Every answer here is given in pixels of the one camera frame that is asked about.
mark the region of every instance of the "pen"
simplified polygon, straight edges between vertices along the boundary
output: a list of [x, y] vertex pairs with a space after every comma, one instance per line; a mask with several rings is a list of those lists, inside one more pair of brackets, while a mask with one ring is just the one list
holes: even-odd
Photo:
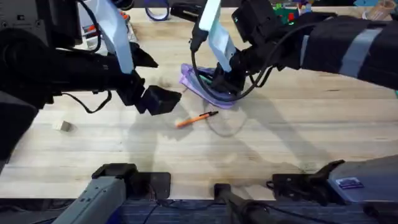
[[187, 124], [192, 124], [192, 123], [194, 123], [196, 121], [200, 121], [202, 119], [206, 119], [206, 118], [208, 118], [210, 116], [214, 116], [216, 114], [218, 114], [218, 111], [210, 111], [210, 112], [201, 114], [201, 115], [197, 116], [196, 118], [191, 118], [191, 119], [188, 119], [186, 121], [182, 121], [181, 123], [177, 124], [177, 127], [181, 128], [182, 126], [185, 126]]

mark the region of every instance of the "black mount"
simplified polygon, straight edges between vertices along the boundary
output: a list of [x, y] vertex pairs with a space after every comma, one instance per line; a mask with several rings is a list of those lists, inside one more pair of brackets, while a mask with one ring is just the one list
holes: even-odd
[[139, 172], [135, 164], [104, 164], [91, 176], [111, 176], [124, 180], [127, 198], [167, 199], [171, 175], [168, 172]]
[[328, 178], [330, 172], [344, 160], [327, 164], [315, 174], [274, 174], [272, 182], [267, 183], [274, 191], [277, 200], [307, 200], [317, 202], [322, 206], [329, 203], [345, 205], [344, 200], [330, 187]]

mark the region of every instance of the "small wooden block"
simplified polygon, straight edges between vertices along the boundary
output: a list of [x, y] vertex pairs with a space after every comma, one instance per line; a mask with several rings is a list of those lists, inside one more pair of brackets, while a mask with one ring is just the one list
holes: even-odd
[[57, 131], [66, 131], [66, 132], [68, 132], [71, 127], [72, 127], [72, 124], [68, 123], [66, 121], [57, 121], [56, 123], [53, 123], [53, 125], [52, 125], [52, 129], [57, 130]]

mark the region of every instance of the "sticker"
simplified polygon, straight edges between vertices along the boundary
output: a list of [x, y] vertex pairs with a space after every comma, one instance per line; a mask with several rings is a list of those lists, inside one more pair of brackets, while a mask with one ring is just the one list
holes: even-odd
[[364, 188], [364, 185], [356, 177], [338, 179], [336, 180], [336, 183], [343, 190]]

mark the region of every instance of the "wood grain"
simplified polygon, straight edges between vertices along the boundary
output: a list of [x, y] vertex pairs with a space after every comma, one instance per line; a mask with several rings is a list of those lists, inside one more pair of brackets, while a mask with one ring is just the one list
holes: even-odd
[[[247, 45], [223, 9], [221, 21], [234, 43]], [[327, 8], [358, 16], [363, 9]], [[339, 75], [285, 69], [232, 110], [220, 110], [178, 83], [181, 63], [190, 63], [193, 24], [178, 18], [151, 22], [143, 9], [129, 11], [141, 47], [159, 68], [139, 68], [147, 83], [162, 77], [183, 92], [170, 114], [138, 114], [114, 99], [96, 114], [68, 97], [40, 112], [0, 175], [3, 198], [76, 198], [99, 166], [131, 162], [141, 171], [172, 174], [171, 198], [211, 198], [217, 182], [233, 184], [243, 197], [272, 199], [264, 182], [274, 173], [315, 172], [336, 159], [361, 161], [396, 153], [398, 100], [392, 90]], [[216, 60], [203, 44], [198, 64]], [[90, 108], [105, 93], [76, 94]], [[175, 123], [210, 110], [220, 114], [183, 129]], [[52, 129], [58, 120], [69, 133]]]

